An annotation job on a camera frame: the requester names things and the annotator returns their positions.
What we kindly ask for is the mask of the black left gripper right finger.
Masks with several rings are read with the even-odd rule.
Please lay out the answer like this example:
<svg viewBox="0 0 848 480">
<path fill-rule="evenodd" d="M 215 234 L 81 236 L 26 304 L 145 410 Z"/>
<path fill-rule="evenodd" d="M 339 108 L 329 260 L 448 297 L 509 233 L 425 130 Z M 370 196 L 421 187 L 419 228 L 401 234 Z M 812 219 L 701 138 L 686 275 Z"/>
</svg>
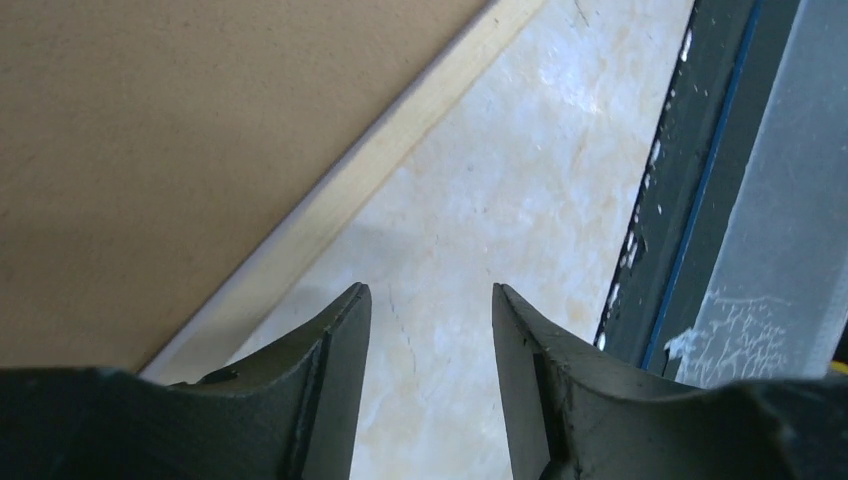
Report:
<svg viewBox="0 0 848 480">
<path fill-rule="evenodd" d="M 847 381 L 679 384 L 544 317 L 506 284 L 492 328 L 517 479 L 843 479 Z"/>
</svg>

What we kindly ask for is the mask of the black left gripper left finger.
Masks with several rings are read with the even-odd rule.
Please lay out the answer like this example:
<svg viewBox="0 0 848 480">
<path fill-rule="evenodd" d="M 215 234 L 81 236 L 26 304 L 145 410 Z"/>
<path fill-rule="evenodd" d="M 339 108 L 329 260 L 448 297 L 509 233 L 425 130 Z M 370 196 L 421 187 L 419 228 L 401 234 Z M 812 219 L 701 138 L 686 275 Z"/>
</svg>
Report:
<svg viewBox="0 0 848 480">
<path fill-rule="evenodd" d="M 372 298 L 351 285 L 312 320 L 199 381 L 106 367 L 1 373 L 5 479 L 346 479 Z"/>
</svg>

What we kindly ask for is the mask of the brown cardboard backing board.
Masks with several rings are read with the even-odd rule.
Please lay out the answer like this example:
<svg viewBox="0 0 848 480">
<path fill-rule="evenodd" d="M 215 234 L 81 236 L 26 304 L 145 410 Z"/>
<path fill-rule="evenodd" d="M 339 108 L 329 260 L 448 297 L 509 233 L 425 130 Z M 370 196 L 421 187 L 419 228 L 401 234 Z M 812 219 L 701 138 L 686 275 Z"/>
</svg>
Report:
<svg viewBox="0 0 848 480">
<path fill-rule="evenodd" d="M 3 2 L 2 365 L 142 367 L 481 8 Z"/>
</svg>

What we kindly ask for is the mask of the white wooden picture frame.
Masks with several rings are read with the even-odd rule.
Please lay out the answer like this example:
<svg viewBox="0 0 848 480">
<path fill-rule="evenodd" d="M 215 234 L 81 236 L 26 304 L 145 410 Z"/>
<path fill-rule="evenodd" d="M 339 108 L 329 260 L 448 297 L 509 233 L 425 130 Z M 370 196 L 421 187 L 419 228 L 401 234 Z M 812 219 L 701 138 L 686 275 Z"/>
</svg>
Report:
<svg viewBox="0 0 848 480">
<path fill-rule="evenodd" d="M 223 367 L 543 7 L 491 1 L 140 372 L 193 382 Z"/>
</svg>

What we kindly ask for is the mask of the aluminium front rail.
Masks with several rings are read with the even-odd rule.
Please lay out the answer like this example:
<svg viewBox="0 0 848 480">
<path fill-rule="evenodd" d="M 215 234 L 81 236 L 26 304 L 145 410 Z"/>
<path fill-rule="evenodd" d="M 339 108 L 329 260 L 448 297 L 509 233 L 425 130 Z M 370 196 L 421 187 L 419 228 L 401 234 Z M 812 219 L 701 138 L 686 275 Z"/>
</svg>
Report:
<svg viewBox="0 0 848 480">
<path fill-rule="evenodd" d="M 847 321 L 847 5 L 801 1 L 778 28 L 756 35 L 776 65 L 744 66 L 768 94 L 703 300 L 665 346 L 701 388 L 821 378 Z"/>
</svg>

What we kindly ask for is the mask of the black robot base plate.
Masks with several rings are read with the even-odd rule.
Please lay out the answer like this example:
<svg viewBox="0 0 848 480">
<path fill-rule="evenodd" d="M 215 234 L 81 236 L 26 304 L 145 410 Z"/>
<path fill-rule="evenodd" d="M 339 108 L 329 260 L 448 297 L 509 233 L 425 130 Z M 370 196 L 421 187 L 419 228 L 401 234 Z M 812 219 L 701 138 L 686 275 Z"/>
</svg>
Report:
<svg viewBox="0 0 848 480">
<path fill-rule="evenodd" d="M 595 335 L 613 357 L 675 377 L 798 10 L 694 3 Z"/>
</svg>

